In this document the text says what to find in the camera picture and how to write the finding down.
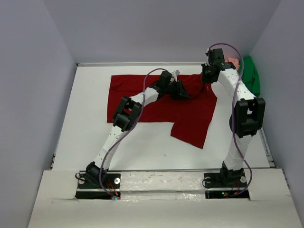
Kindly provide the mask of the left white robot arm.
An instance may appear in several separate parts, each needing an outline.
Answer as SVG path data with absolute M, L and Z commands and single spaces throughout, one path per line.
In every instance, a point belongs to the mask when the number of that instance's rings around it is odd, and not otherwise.
M 178 79 L 179 70 L 169 72 L 161 69 L 158 80 L 146 87 L 147 76 L 143 80 L 142 92 L 128 97 L 123 96 L 113 115 L 113 125 L 97 157 L 87 165 L 85 173 L 79 176 L 85 182 L 99 188 L 104 185 L 111 160 L 121 141 L 135 128 L 145 106 L 169 94 L 174 99 L 188 99 L 183 83 Z

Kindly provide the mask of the red t-shirt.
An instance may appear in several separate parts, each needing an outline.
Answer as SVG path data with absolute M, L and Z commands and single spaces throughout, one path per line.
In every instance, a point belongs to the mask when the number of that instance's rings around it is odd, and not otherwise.
M 210 84 L 203 84 L 201 76 L 178 75 L 189 99 L 174 100 L 165 95 L 159 101 L 145 106 L 140 122 L 173 123 L 171 136 L 195 147 L 203 148 L 217 103 L 217 97 Z M 113 115 L 123 96 L 131 97 L 143 91 L 143 75 L 114 75 L 111 77 L 107 122 L 113 121 Z

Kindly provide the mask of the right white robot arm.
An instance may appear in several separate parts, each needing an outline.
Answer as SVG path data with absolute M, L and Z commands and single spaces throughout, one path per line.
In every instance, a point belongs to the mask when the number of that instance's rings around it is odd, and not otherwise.
M 208 49 L 207 63 L 202 65 L 202 82 L 219 82 L 232 99 L 229 127 L 232 139 L 228 154 L 218 173 L 206 173 L 203 185 L 207 188 L 228 188 L 244 178 L 246 152 L 252 138 L 262 128 L 266 102 L 257 98 L 242 82 L 233 63 L 225 61 L 223 50 Z

